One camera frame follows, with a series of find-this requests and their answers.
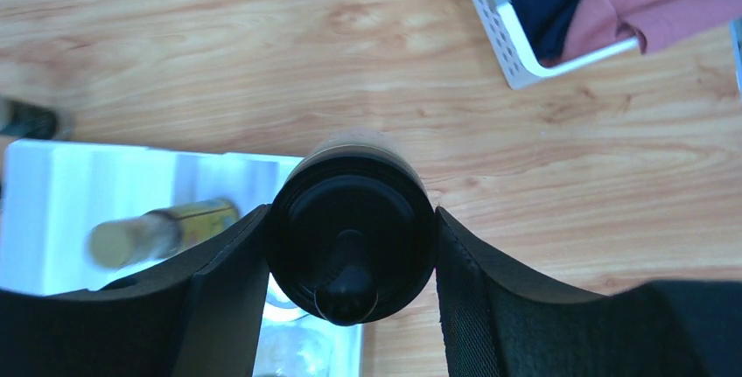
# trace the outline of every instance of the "black lid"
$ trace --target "black lid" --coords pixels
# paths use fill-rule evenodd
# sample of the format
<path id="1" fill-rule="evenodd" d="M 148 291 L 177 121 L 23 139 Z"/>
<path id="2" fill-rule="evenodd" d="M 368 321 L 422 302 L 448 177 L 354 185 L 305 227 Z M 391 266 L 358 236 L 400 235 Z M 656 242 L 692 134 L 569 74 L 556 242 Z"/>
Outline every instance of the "black lid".
<path id="1" fill-rule="evenodd" d="M 437 240 L 433 209 L 411 174 L 370 147 L 324 151 L 298 167 L 268 218 L 270 270 L 291 301 L 354 325 L 385 318 L 420 293 Z"/>

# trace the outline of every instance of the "pink towel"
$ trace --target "pink towel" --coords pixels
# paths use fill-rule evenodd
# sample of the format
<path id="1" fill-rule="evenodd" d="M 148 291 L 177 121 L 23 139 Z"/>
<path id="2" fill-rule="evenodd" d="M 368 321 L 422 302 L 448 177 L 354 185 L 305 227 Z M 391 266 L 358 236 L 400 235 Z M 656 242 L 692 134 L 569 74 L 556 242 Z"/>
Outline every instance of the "pink towel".
<path id="1" fill-rule="evenodd" d="M 655 52 L 740 16 L 742 0 L 580 0 L 562 60 L 631 36 L 642 52 Z"/>

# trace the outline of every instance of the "wood grain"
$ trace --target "wood grain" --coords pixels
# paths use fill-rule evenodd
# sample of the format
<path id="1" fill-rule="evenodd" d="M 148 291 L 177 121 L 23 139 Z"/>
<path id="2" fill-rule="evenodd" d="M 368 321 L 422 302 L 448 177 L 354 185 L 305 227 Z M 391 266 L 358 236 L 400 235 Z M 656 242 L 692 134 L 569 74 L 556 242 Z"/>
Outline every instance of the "wood grain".
<path id="1" fill-rule="evenodd" d="M 725 29 L 510 90 L 470 0 L 0 0 L 0 91 L 81 141 L 304 155 L 394 137 L 434 204 L 568 283 L 742 279 Z M 434 283 L 367 327 L 366 375 L 445 375 Z"/>

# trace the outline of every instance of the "white basket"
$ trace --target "white basket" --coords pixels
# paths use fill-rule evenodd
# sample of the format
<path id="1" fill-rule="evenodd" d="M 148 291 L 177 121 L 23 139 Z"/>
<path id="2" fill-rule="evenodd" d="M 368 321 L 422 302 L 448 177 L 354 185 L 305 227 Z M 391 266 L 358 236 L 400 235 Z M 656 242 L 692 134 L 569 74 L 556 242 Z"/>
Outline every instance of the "white basket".
<path id="1" fill-rule="evenodd" d="M 536 58 L 510 0 L 472 1 L 500 61 L 505 79 L 516 90 L 633 49 L 639 44 L 637 38 L 628 38 L 563 64 L 546 67 Z"/>

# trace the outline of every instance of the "black cylindrical object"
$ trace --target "black cylindrical object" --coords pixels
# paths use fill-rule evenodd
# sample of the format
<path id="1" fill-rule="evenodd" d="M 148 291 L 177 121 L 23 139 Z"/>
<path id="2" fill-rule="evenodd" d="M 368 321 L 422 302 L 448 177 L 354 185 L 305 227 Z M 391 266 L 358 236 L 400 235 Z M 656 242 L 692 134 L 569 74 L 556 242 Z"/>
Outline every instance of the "black cylindrical object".
<path id="1" fill-rule="evenodd" d="M 433 209 L 411 167 L 371 131 L 323 143 L 268 216 L 267 257 L 297 306 L 336 325 L 385 318 L 430 279 Z"/>

